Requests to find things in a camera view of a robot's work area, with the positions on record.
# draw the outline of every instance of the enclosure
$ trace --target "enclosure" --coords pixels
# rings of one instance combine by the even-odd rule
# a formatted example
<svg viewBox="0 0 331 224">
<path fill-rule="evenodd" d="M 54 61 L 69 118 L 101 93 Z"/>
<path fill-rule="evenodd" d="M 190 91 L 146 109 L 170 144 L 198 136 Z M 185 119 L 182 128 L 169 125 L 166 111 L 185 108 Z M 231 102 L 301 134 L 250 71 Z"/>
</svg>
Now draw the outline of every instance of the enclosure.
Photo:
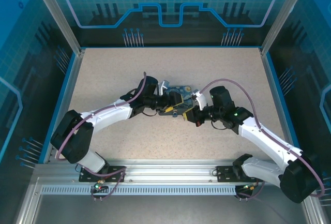
<svg viewBox="0 0 331 224">
<path fill-rule="evenodd" d="M 331 214 L 331 0 L 2 0 L 0 223 L 329 223 Z M 50 143 L 71 109 L 88 112 L 136 88 L 143 72 L 202 89 L 229 78 L 275 134 L 318 155 L 326 194 L 295 204 L 266 185 L 239 202 L 215 166 L 253 143 L 181 117 L 140 116 L 95 136 L 91 148 L 128 168 L 114 196 L 55 159 Z M 236 105 L 250 104 L 224 84 Z"/>
</svg>

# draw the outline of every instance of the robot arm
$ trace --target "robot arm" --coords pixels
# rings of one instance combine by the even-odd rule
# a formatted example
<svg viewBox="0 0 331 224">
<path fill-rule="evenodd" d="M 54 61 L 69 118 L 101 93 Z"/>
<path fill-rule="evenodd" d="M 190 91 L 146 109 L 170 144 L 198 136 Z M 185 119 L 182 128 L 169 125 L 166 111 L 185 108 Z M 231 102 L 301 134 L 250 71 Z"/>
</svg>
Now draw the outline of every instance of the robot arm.
<svg viewBox="0 0 331 224">
<path fill-rule="evenodd" d="M 142 84 L 143 80 L 141 80 L 133 94 L 128 92 L 111 104 L 115 105 L 115 107 L 84 113 L 77 113 L 75 110 L 67 112 L 54 132 L 51 144 L 56 149 L 59 149 L 73 127 L 92 114 L 91 118 L 87 119 L 69 139 L 62 150 L 62 155 L 70 163 L 78 163 L 89 168 L 92 172 L 102 174 L 103 171 L 107 171 L 107 161 L 89 148 L 91 139 L 98 131 L 115 122 L 133 118 L 142 113 L 145 108 L 167 112 L 168 109 L 183 103 L 181 94 L 176 92 L 167 94 L 164 92 L 169 85 L 167 81 L 159 84 L 155 78 L 147 76 L 141 94 L 134 101 L 123 104 L 138 94 Z"/>
<path fill-rule="evenodd" d="M 301 149 L 288 144 L 267 128 L 262 128 L 270 136 L 284 145 L 277 144 L 265 135 L 257 126 L 253 114 L 245 108 L 236 107 L 228 90 L 224 86 L 212 88 L 210 96 L 213 106 L 208 106 L 205 97 L 195 91 L 192 98 L 199 104 L 186 111 L 186 120 L 201 126 L 206 120 L 221 121 L 225 128 L 231 129 L 257 145 L 275 163 L 261 161 L 252 155 L 245 154 L 233 162 L 233 171 L 238 178 L 255 177 L 280 187 L 283 193 L 292 201 L 300 203 L 309 196 L 319 183 L 308 168 L 292 153 L 301 156 L 308 162 L 321 178 L 317 156 L 307 155 Z"/>
</svg>

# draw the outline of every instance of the speckled tabletop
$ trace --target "speckled tabletop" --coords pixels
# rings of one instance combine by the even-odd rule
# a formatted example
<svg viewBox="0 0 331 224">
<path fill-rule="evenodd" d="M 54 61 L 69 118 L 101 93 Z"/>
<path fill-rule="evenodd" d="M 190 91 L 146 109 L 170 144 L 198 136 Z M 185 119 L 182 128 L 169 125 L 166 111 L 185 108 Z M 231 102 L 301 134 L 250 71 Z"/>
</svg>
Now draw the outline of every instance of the speckled tabletop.
<svg viewBox="0 0 331 224">
<path fill-rule="evenodd" d="M 86 49 L 69 109 L 88 112 L 109 105 L 136 88 L 144 71 L 158 81 L 192 89 L 202 89 L 218 78 L 235 80 L 253 98 L 260 121 L 283 138 L 257 48 Z M 226 86 L 237 106 L 251 110 L 235 85 L 217 85 Z M 253 143 L 230 130 L 215 130 L 210 123 L 197 128 L 181 116 L 140 114 L 98 132 L 91 148 L 107 159 L 235 159 L 244 153 L 267 158 Z"/>
</svg>

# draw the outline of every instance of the beige work surface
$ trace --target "beige work surface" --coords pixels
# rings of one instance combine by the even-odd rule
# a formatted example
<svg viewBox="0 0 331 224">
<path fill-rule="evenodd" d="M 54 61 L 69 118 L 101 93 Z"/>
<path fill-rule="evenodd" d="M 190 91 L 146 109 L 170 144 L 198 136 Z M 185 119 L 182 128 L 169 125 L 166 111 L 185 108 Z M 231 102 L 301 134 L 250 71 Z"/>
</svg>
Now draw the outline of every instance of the beige work surface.
<svg viewBox="0 0 331 224">
<path fill-rule="evenodd" d="M 260 122 L 283 138 L 275 104 L 257 48 L 109 48 L 86 49 L 70 109 L 88 112 L 109 105 L 136 88 L 143 72 L 159 82 L 202 89 L 210 81 L 229 78 L 251 95 Z M 251 110 L 246 96 L 224 85 L 237 106 Z M 205 92 L 211 103 L 208 91 Z M 140 114 L 95 134 L 91 148 L 118 159 L 235 159 L 249 153 L 267 156 L 233 131 L 219 131 L 210 122 L 201 127 L 182 116 L 147 117 Z"/>
</svg>

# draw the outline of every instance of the metal post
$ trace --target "metal post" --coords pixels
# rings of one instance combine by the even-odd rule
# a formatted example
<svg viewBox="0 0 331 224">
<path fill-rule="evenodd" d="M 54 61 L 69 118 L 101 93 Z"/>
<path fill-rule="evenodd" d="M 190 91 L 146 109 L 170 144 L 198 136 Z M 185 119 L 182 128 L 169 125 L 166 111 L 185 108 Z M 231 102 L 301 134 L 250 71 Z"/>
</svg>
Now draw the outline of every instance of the metal post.
<svg viewBox="0 0 331 224">
<path fill-rule="evenodd" d="M 269 30 L 269 33 L 265 37 L 265 40 L 262 44 L 262 55 L 265 55 L 270 49 L 271 45 L 275 41 L 279 31 L 283 27 L 286 19 L 290 15 L 292 8 L 298 0 L 285 0 L 282 8 L 280 9 L 272 27 Z"/>
<path fill-rule="evenodd" d="M 46 4 L 51 15 L 53 16 L 56 24 L 63 33 L 64 37 L 66 38 L 67 42 L 69 43 L 73 52 L 77 55 L 80 55 L 81 47 L 75 35 L 73 34 L 64 14 L 62 13 L 57 1 L 56 0 L 43 0 L 43 1 Z"/>
</svg>

